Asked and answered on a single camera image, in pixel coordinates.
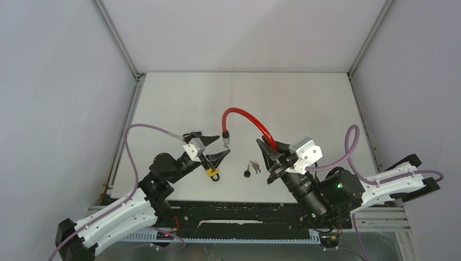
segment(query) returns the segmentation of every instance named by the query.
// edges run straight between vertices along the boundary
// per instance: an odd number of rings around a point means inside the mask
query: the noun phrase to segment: purple cable
[[[134,178],[135,178],[135,183],[134,183],[134,188],[133,190],[131,191],[130,195],[123,201],[124,203],[127,203],[132,197],[133,195],[136,193],[136,190],[138,189],[138,182],[139,182],[139,177],[138,177],[138,170],[136,169],[136,165],[134,164],[134,160],[133,160],[133,156],[131,155],[131,152],[129,150],[129,146],[128,146],[128,133],[130,131],[130,129],[134,128],[134,127],[145,127],[145,128],[149,128],[149,129],[155,129],[157,131],[160,131],[160,132],[163,132],[165,133],[166,135],[168,136],[171,136],[173,138],[176,138],[178,140],[183,140],[183,138],[179,135],[176,135],[174,133],[171,133],[165,129],[162,129],[162,128],[159,128],[159,127],[156,127],[156,126],[153,126],[153,125],[147,125],[147,124],[142,124],[142,123],[137,123],[137,124],[133,124],[133,125],[130,125],[128,126],[125,131],[123,132],[123,141],[124,141],[124,145],[127,149],[127,154],[128,154],[128,157],[129,157],[129,160],[131,162],[131,165],[133,166],[133,170],[134,170]],[[67,244],[67,242],[69,242],[69,240],[71,240],[73,237],[75,237],[78,233],[80,233],[81,231],[83,231],[85,229],[85,226],[91,226],[93,225],[94,223],[98,222],[99,220],[103,219],[104,217],[106,217],[107,215],[109,215],[110,213],[114,212],[115,210],[119,209],[120,207],[122,206],[122,204],[119,204],[119,205],[116,205],[114,208],[111,208],[111,210],[101,214],[100,216],[96,217],[95,219],[91,220],[90,222],[88,222],[87,224],[83,225],[81,228],[79,228],[78,230],[76,230],[74,233],[72,233],[70,236],[68,236],[66,239],[63,240],[63,242],[61,242],[61,244],[59,244],[56,249],[53,251],[53,253],[51,254],[51,256],[48,258],[48,261],[52,261],[54,256],[56,256],[56,254],[58,253],[58,251],[65,245]]]
[[[359,143],[359,138],[360,138],[359,126],[353,124],[347,130],[346,140],[349,140],[349,136],[351,135],[351,132],[352,132],[353,129],[355,130],[354,141],[352,142],[351,148],[346,150],[346,154],[344,154],[344,156],[342,156],[336,162],[333,162],[333,163],[328,164],[326,166],[322,166],[322,167],[306,167],[304,170],[311,171],[311,172],[312,171],[330,170],[330,169],[332,169],[334,167],[339,166],[341,163],[345,162],[346,160],[348,160],[351,157],[351,155],[354,153],[354,151],[356,150],[357,144]]]
[[[337,250],[345,250],[345,251],[348,251],[348,252],[351,252],[353,254],[355,254],[357,257],[359,257],[361,260],[363,261],[367,261],[364,257],[362,257],[361,254],[359,254],[357,251],[355,251],[354,249],[352,248],[348,248],[348,247],[341,247],[341,246],[338,246],[338,248],[336,247],[329,247],[329,248],[326,248],[322,245],[319,245],[319,247],[321,247],[322,249],[325,249],[325,251],[337,251]]]
[[[360,237],[359,234],[359,229],[357,228],[357,223],[356,223],[356,215],[352,214],[352,223],[354,224],[354,229],[356,231],[357,239],[359,240],[360,248],[362,249],[363,255],[365,257],[365,261],[368,261],[368,256],[365,252],[365,246],[363,245],[362,238]]]
[[[355,129],[356,133],[358,133],[358,131],[359,131],[358,127],[357,128],[354,127],[354,129]],[[352,126],[347,130],[346,138],[344,140],[344,150],[346,151],[346,154],[348,154],[350,151],[352,151],[352,149],[355,150],[355,147],[353,148],[354,144],[352,144],[352,147],[349,148],[349,137],[351,135],[351,132],[352,132]],[[354,174],[363,183],[366,183],[366,184],[369,184],[369,185],[378,185],[378,183],[376,181],[369,181],[368,179],[366,179],[362,175],[360,175],[360,173],[357,171],[356,167],[354,166],[351,157],[347,158],[347,162],[349,163],[349,166],[351,167]],[[439,176],[439,178],[437,178],[435,180],[436,182],[442,181],[445,178],[442,173],[440,173],[439,171],[436,171],[436,170],[416,170],[414,173],[415,174],[428,174],[428,173],[436,174],[436,175]],[[380,181],[380,184],[385,184],[385,183],[388,183],[388,182],[391,182],[391,181],[396,181],[396,180],[398,180],[400,178],[405,178],[405,177],[412,176],[412,175],[413,175],[413,173],[411,173],[411,172],[403,173],[403,174],[400,174],[400,175],[397,175],[397,176],[393,176],[393,177],[390,177],[390,178],[383,179],[383,180]]]
[[[176,247],[176,248],[166,248],[166,247],[162,247],[162,246],[155,246],[155,248],[158,247],[159,249],[173,252],[173,251],[179,251],[179,250],[186,247],[186,242],[184,241],[184,239],[178,237],[177,235],[170,234],[169,232],[163,231],[163,230],[161,230],[159,228],[156,228],[156,227],[149,227],[149,228],[155,229],[156,231],[158,231],[160,233],[167,234],[167,235],[169,235],[169,236],[171,236],[173,238],[178,239],[179,241],[181,241],[181,243],[183,243],[183,245],[181,247]],[[146,246],[151,246],[151,244],[150,243],[140,244],[140,245],[137,245],[137,246],[134,246],[134,247],[128,249],[127,251],[124,251],[124,252],[121,252],[121,253],[118,253],[118,254],[111,254],[111,255],[100,254],[100,256],[104,256],[104,257],[119,257],[119,256],[122,256],[124,254],[128,254],[128,253],[132,252],[133,250],[136,250],[136,249],[141,248],[141,247],[146,247]]]

